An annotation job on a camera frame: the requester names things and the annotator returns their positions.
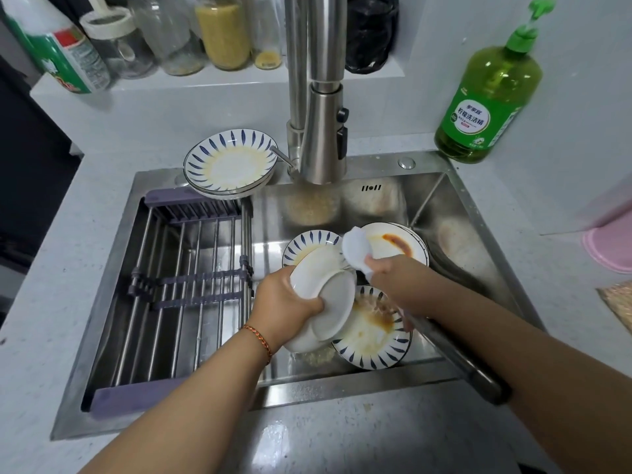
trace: jar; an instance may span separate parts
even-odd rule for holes
[[[120,78],[140,78],[154,67],[154,54],[127,8],[91,11],[79,22],[107,67]]]
[[[250,32],[252,59],[260,69],[275,69],[282,62],[280,50],[281,6],[276,0],[252,0]]]
[[[250,61],[246,10],[240,0],[198,0],[195,14],[204,49],[219,69],[240,69]]]
[[[200,40],[179,0],[129,0],[136,25],[143,32],[165,73],[184,76],[204,67]]]

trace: sink overflow hole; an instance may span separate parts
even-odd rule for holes
[[[362,191],[380,191],[381,189],[382,189],[381,184],[375,184],[375,186],[369,186],[365,184],[364,186],[362,186]]]

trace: green dish soap bottle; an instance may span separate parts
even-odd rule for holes
[[[438,149],[462,163],[483,160],[538,87],[542,70],[527,53],[538,36],[535,21],[550,13],[555,0],[533,0],[531,20],[503,47],[474,53],[435,134]]]

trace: white circular label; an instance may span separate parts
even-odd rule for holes
[[[466,135],[474,135],[483,131],[491,119],[489,111],[481,103],[474,100],[463,100],[450,115],[454,127]]]

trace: bracelet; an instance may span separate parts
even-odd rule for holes
[[[259,341],[261,341],[261,344],[264,345],[265,350],[268,353],[268,362],[266,362],[266,366],[268,366],[268,364],[270,364],[270,361],[273,358],[273,352],[270,350],[270,345],[268,345],[267,341],[264,339],[264,337],[252,326],[248,326],[247,324],[244,324],[242,326],[242,329],[248,329],[248,331],[250,331],[252,334],[254,334],[255,336],[257,336],[257,339]]]

